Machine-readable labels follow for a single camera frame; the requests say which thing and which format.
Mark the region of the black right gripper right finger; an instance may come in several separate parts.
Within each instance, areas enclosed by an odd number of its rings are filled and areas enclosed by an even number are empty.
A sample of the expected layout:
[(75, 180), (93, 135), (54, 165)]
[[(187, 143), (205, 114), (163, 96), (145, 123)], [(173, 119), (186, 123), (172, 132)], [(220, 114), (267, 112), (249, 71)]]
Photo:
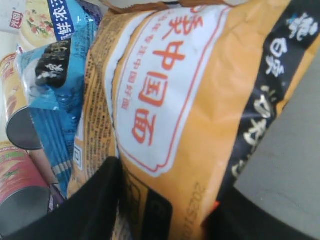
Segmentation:
[(204, 222), (207, 240), (318, 240), (320, 217), (283, 193), (262, 190), (253, 201), (223, 185), (217, 207)]

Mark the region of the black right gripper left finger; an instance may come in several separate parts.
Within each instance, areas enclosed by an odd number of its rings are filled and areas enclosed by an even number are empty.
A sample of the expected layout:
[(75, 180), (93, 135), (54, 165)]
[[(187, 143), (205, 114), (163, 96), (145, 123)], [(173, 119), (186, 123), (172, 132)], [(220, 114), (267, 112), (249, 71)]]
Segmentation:
[(120, 160), (108, 157), (98, 171), (53, 212), (4, 240), (110, 240), (120, 198)]

